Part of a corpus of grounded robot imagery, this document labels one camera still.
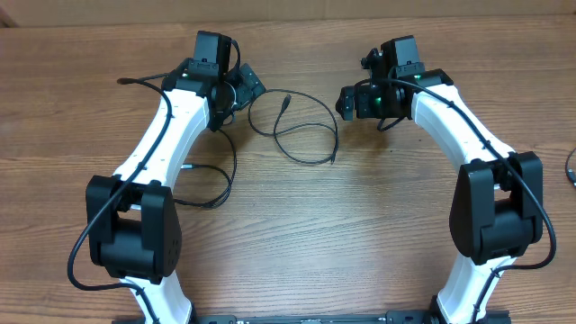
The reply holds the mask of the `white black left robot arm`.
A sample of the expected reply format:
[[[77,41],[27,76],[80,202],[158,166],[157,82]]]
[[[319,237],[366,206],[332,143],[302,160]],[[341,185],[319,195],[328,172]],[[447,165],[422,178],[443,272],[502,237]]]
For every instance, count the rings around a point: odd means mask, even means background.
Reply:
[[[92,262],[128,288],[144,323],[192,323],[194,306],[176,274],[182,231],[173,188],[197,137],[218,131],[234,112],[264,90],[247,65],[230,62],[238,43],[220,33],[199,31],[193,56],[161,76],[136,79],[161,96],[157,113],[139,145],[111,176],[94,176],[85,191],[87,225],[67,262],[69,281],[83,243]]]

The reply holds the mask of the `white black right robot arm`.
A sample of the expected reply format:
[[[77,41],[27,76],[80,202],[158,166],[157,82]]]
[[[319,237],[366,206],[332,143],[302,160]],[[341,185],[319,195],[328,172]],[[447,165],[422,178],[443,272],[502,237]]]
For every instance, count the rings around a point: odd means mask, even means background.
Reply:
[[[543,209],[543,166],[517,153],[468,109],[442,69],[428,70],[413,36],[388,40],[361,60],[369,77],[342,88],[346,121],[408,119],[426,131],[457,173],[449,230],[457,250],[451,273],[428,310],[390,310],[387,323],[509,323],[486,305],[500,277],[550,224]]]

